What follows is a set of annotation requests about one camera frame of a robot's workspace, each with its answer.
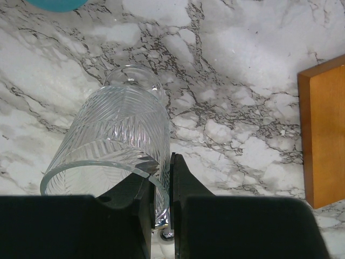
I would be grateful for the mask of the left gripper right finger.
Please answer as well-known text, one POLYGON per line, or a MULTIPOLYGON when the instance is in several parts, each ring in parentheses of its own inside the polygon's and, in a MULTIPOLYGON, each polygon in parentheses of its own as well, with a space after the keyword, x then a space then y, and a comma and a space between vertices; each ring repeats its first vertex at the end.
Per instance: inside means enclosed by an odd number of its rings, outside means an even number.
POLYGON ((310 208, 290 197, 218 196, 170 160, 176 258, 329 258, 310 208))

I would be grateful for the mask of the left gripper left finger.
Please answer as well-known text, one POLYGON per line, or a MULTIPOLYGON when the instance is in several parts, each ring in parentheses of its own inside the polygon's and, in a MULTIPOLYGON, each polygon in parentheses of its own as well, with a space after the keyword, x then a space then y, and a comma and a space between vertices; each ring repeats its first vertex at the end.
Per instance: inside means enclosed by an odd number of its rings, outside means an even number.
POLYGON ((99 197, 2 196, 1 258, 150 258, 154 193, 130 174, 99 197))

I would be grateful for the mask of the clear wine glass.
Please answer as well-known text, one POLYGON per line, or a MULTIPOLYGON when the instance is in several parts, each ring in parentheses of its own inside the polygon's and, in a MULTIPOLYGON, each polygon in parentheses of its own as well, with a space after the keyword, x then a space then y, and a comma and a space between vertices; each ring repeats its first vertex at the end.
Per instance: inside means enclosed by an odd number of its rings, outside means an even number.
POLYGON ((101 196, 130 174, 156 187, 168 210, 170 122, 158 76, 140 65, 109 73, 75 116, 40 184, 42 195, 101 196))

